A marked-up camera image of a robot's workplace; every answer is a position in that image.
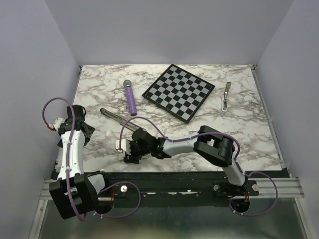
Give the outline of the grey black stapler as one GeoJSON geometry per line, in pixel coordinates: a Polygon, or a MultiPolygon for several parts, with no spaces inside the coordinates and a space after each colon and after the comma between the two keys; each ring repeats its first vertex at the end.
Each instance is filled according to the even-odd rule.
{"type": "MultiPolygon", "coordinates": [[[[125,122],[127,121],[125,118],[123,118],[123,117],[121,117],[121,116],[119,116],[119,115],[117,115],[117,114],[115,114],[115,113],[112,113],[112,112],[106,110],[105,108],[100,108],[100,113],[101,113],[102,115],[104,115],[104,116],[106,116],[106,117],[108,117],[108,118],[110,118],[110,119],[112,119],[112,120],[118,122],[118,123],[119,123],[120,125],[122,125],[122,126],[124,126],[125,122]]],[[[127,129],[129,129],[129,130],[131,130],[131,131],[136,131],[136,130],[138,130],[138,129],[141,128],[141,129],[143,129],[143,130],[145,131],[144,128],[142,128],[142,127],[140,127],[140,126],[138,126],[137,124],[134,124],[134,123],[132,123],[132,122],[129,122],[129,123],[125,126],[125,128],[127,128],[127,129]]]]}

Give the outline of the white stapler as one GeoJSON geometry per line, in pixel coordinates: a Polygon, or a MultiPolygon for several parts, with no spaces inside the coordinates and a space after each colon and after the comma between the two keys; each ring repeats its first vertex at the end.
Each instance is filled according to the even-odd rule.
{"type": "Polygon", "coordinates": [[[228,109],[228,95],[231,88],[231,82],[227,82],[224,88],[223,96],[221,98],[221,110],[227,112],[228,109]]]}

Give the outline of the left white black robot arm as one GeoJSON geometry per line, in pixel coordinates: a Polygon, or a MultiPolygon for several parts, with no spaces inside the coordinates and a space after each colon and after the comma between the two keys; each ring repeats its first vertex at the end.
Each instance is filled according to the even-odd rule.
{"type": "Polygon", "coordinates": [[[66,119],[57,119],[54,122],[61,137],[58,146],[62,148],[62,163],[57,181],[49,184],[49,193],[63,219],[76,216],[69,200],[67,171],[70,193],[79,214],[97,209],[98,196],[107,196],[111,189],[103,172],[84,172],[83,148],[95,130],[85,123],[85,115],[83,106],[73,105],[67,107],[66,119]]]}

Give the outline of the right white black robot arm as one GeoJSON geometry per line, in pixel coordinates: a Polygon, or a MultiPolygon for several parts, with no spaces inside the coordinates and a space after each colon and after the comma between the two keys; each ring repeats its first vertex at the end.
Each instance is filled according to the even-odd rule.
{"type": "Polygon", "coordinates": [[[187,137],[174,139],[164,136],[156,138],[144,129],[137,129],[132,140],[125,140],[124,145],[124,162],[133,164],[139,164],[141,158],[146,155],[165,159],[196,152],[212,165],[223,169],[233,194],[241,195],[247,190],[246,176],[237,162],[239,142],[234,137],[206,125],[187,137]]]}

